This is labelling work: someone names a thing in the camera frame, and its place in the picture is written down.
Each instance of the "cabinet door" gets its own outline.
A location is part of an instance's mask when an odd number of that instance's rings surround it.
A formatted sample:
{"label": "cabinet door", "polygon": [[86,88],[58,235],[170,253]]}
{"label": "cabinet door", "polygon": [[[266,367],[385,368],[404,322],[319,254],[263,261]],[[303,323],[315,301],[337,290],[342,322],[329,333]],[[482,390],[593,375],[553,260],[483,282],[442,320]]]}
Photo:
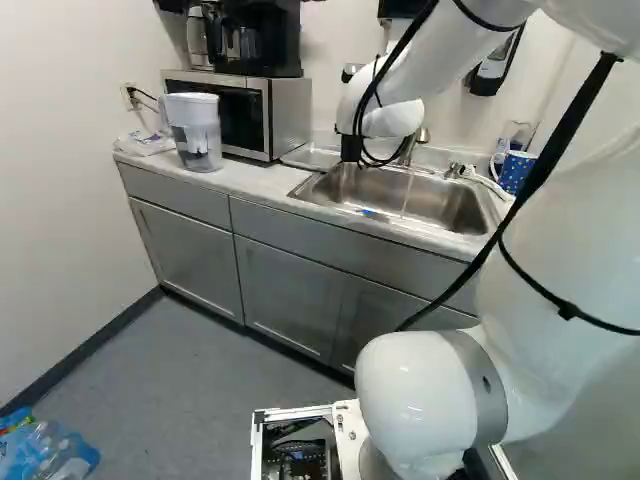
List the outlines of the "cabinet door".
{"label": "cabinet door", "polygon": [[[331,364],[353,372],[360,350],[375,337],[393,332],[428,301],[374,282],[350,276],[343,303]],[[446,330],[477,325],[474,317],[440,307],[411,330]]]}
{"label": "cabinet door", "polygon": [[131,205],[160,282],[243,323],[233,235],[145,202]]}
{"label": "cabinet door", "polygon": [[345,275],[235,236],[247,326],[329,362]]}

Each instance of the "stainless steel sink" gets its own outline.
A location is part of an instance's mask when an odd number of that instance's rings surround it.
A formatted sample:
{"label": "stainless steel sink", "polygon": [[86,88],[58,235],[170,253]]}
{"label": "stainless steel sink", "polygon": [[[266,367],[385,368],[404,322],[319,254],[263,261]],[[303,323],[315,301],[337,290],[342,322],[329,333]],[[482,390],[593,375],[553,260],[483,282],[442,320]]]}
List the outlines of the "stainless steel sink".
{"label": "stainless steel sink", "polygon": [[326,175],[314,175],[289,197],[414,229],[428,225],[471,236],[489,232],[476,190],[437,172],[341,163]]}

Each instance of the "coffee maker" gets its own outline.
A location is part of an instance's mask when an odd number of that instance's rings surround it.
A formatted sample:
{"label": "coffee maker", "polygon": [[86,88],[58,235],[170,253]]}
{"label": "coffee maker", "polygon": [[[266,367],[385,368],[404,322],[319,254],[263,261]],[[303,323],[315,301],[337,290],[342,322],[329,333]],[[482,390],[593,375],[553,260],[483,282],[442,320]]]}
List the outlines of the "coffee maker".
{"label": "coffee maker", "polygon": [[203,42],[206,45],[206,56],[191,55],[194,69],[267,78],[302,77],[300,0],[202,1],[199,8],[190,9],[189,18],[204,27],[204,40],[191,35],[189,50],[202,54]]}

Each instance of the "blue polka dot mug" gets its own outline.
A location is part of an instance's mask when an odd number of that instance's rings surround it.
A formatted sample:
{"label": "blue polka dot mug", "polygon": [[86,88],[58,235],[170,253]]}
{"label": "blue polka dot mug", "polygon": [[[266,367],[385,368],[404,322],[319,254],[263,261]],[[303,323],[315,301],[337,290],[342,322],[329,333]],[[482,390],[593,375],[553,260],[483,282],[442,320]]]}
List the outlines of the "blue polka dot mug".
{"label": "blue polka dot mug", "polygon": [[507,157],[502,164],[498,178],[498,185],[511,195],[517,195],[537,158],[537,155],[528,152],[507,151]]}

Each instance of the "baseboard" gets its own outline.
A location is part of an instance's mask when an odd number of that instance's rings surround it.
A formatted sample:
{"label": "baseboard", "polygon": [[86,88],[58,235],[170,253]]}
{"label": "baseboard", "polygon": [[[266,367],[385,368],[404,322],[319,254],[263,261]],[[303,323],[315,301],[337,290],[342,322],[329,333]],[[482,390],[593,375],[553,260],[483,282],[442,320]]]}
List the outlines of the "baseboard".
{"label": "baseboard", "polygon": [[164,291],[156,286],[124,312],[111,320],[107,325],[93,334],[87,341],[73,352],[51,367],[35,382],[16,395],[0,408],[0,417],[4,417],[20,407],[33,406],[49,391],[69,375],[78,365],[93,355],[102,345],[107,343],[128,325],[135,321],[154,303],[164,297]]}

